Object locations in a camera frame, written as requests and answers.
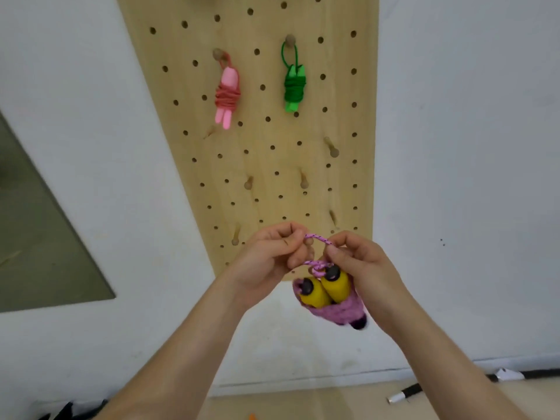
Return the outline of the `person's left hand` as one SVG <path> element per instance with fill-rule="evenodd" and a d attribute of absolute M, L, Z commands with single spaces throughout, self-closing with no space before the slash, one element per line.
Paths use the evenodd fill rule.
<path fill-rule="evenodd" d="M 234 304 L 246 312 L 267 297 L 292 271 L 292 254 L 309 230 L 296 222 L 262 228 L 221 274 Z"/>

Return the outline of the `person's right hand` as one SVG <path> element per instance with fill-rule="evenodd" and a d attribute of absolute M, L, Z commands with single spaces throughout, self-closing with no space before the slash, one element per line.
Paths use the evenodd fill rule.
<path fill-rule="evenodd" d="M 391 338 L 413 303 L 413 297 L 382 247 L 358 234 L 342 231 L 330 237 L 330 245 L 355 245 L 354 286 L 373 320 Z"/>

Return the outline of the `person's left forearm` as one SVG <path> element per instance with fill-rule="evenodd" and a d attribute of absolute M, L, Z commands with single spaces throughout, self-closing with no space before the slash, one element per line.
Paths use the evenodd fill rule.
<path fill-rule="evenodd" d="M 94 420 L 196 420 L 247 308 L 217 278 L 186 319 Z"/>

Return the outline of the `person's right forearm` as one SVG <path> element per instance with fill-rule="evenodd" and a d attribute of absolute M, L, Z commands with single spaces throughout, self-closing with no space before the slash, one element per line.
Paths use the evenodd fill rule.
<path fill-rule="evenodd" d="M 530 420 L 487 379 L 409 292 L 384 308 L 398 345 L 440 420 Z"/>

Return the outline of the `wooden pegboard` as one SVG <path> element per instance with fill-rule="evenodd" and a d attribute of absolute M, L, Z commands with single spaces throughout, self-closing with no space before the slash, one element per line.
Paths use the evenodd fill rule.
<path fill-rule="evenodd" d="M 215 274 L 295 221 L 372 237 L 380 0 L 117 0 Z"/>

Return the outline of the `short black and white stick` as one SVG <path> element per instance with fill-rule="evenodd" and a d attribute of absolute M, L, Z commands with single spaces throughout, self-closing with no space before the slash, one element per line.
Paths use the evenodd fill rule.
<path fill-rule="evenodd" d="M 419 383 L 410 385 L 404 389 L 402 389 L 399 393 L 395 394 L 395 395 L 391 395 L 389 396 L 386 401 L 388 402 L 388 404 L 392 405 L 392 404 L 396 404 L 399 403 L 401 401 L 405 401 L 409 398 L 411 398 L 412 396 L 421 394 L 423 392 L 423 389 L 421 387 L 421 385 Z"/>

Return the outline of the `long black and white stick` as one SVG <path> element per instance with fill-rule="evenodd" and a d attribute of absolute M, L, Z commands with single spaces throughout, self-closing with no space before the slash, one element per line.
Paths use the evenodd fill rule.
<path fill-rule="evenodd" d="M 508 368 L 500 368 L 494 373 L 486 374 L 486 377 L 494 382 L 540 380 L 560 377 L 560 368 L 537 369 L 517 371 Z"/>

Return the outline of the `grey glass panel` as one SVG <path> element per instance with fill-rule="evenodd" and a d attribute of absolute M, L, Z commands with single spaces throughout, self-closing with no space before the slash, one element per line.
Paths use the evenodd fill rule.
<path fill-rule="evenodd" d="M 0 314 L 115 297 L 0 112 Z"/>

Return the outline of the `black object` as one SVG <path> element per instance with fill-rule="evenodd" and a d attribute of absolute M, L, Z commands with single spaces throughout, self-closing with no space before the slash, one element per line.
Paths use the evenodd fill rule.
<path fill-rule="evenodd" d="M 92 420 L 101 412 L 108 402 L 108 399 L 104 399 L 98 406 L 78 414 L 74 413 L 74 403 L 68 402 L 56 415 L 46 413 L 36 420 Z"/>

